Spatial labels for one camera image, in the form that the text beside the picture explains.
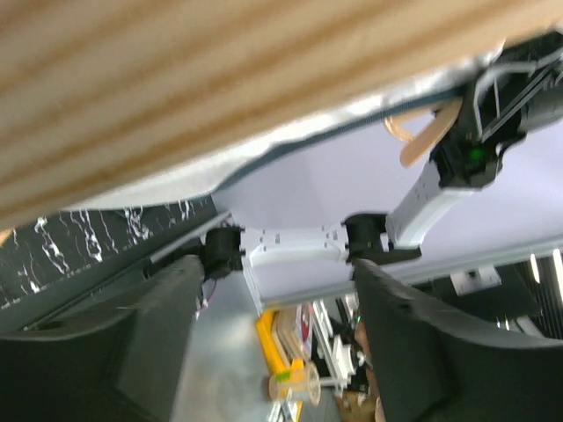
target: wooden board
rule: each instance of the wooden board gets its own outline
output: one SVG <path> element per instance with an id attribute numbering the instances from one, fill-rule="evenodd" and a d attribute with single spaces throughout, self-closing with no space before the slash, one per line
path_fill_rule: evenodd
<path id="1" fill-rule="evenodd" d="M 5 0 L 0 229 L 563 16 L 560 0 Z"/>

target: marble tile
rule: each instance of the marble tile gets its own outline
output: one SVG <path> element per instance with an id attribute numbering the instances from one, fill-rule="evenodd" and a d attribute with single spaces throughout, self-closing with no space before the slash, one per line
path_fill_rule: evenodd
<path id="1" fill-rule="evenodd" d="M 204 198 L 158 207 L 60 212 L 15 229 L 0 248 L 0 309 L 87 271 L 209 207 L 212 199 Z"/>

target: person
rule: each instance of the person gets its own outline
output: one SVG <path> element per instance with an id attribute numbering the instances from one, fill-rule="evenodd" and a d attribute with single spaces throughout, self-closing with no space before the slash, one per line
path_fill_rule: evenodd
<path id="1" fill-rule="evenodd" d="M 358 342 L 366 357 L 371 360 L 371 353 L 369 352 L 368 335 L 366 334 L 365 323 L 361 321 L 355 330 L 355 340 Z M 384 408 L 381 403 L 379 395 L 379 388 L 377 386 L 376 375 L 372 370 L 366 368 L 366 377 L 368 378 L 369 392 L 376 399 L 376 422 L 385 422 Z"/>

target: robotic arm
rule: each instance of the robotic arm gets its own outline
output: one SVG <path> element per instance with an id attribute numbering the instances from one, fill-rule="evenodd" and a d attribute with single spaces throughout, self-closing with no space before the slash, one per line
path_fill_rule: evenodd
<path id="1" fill-rule="evenodd" d="M 244 265 L 312 258 L 365 258 L 380 266 L 419 258 L 440 218 L 495 181 L 508 149 L 563 118 L 562 79 L 562 33 L 509 48 L 467 87 L 456 122 L 394 211 L 315 229 L 213 229 L 202 251 L 206 273 L 216 278 Z"/>

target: white panel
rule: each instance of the white panel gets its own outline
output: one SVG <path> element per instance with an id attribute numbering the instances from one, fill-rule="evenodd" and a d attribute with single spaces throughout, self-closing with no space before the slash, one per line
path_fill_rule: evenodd
<path id="1" fill-rule="evenodd" d="M 562 135 L 559 124 L 508 152 L 496 183 L 454 207 L 430 230 L 423 258 L 391 272 L 563 235 Z M 359 211 L 388 211 L 423 165 L 401 167 L 401 147 L 381 126 L 366 127 L 271 164 L 216 198 L 239 222 L 256 228 L 319 225 Z M 264 296 L 272 297 L 338 283 L 348 272 L 315 262 L 260 268 L 257 275 Z"/>

